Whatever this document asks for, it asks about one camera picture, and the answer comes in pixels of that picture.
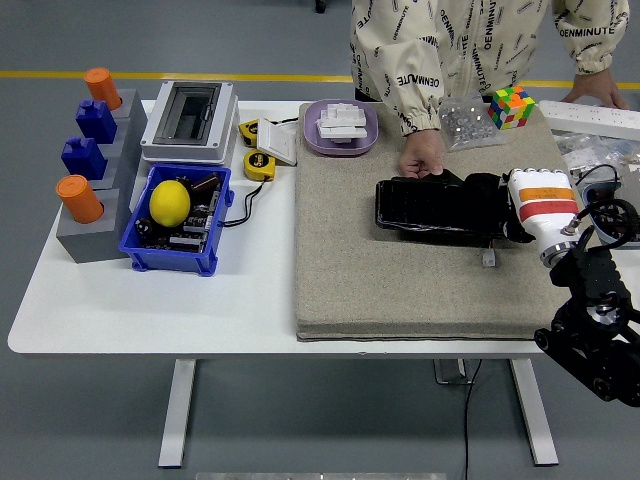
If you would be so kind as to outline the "person's left hand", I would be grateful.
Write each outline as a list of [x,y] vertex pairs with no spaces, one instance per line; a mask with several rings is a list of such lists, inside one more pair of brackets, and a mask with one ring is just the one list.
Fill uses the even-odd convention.
[[562,102],[575,103],[583,97],[597,99],[602,106],[607,108],[629,109],[627,102],[619,93],[618,86],[609,69],[593,74],[576,74],[572,88],[562,99]]

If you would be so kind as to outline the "person's right hand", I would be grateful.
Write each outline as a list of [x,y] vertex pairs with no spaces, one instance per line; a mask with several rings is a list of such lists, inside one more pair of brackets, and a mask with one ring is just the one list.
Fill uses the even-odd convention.
[[444,146],[439,130],[428,129],[405,137],[398,169],[406,178],[424,178],[443,173]]

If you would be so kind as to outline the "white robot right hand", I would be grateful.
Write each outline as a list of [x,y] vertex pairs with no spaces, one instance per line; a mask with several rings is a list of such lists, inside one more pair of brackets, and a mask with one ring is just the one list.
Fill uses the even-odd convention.
[[535,238],[541,257],[579,240],[578,228],[569,226],[578,204],[562,170],[513,169],[506,186],[517,220]]

